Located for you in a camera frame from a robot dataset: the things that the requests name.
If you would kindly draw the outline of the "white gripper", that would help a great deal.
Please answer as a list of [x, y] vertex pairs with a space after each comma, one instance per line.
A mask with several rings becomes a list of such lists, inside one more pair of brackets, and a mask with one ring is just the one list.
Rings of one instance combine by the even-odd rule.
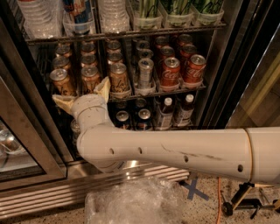
[[56, 105], [72, 114], [81, 129], [88, 129], [109, 120], [107, 102], [109, 101], [110, 79], [105, 77], [94, 88], [94, 94], [85, 94], [76, 99], [71, 95], [54, 94]]

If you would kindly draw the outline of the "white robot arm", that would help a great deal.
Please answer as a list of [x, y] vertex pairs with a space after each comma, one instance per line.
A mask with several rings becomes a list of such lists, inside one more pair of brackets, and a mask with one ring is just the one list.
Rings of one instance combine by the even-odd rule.
[[254, 184], [280, 186], [280, 128], [134, 131], [109, 118], [109, 80], [92, 94], [55, 94], [55, 103], [80, 127], [77, 149], [102, 172], [124, 161], [166, 165]]

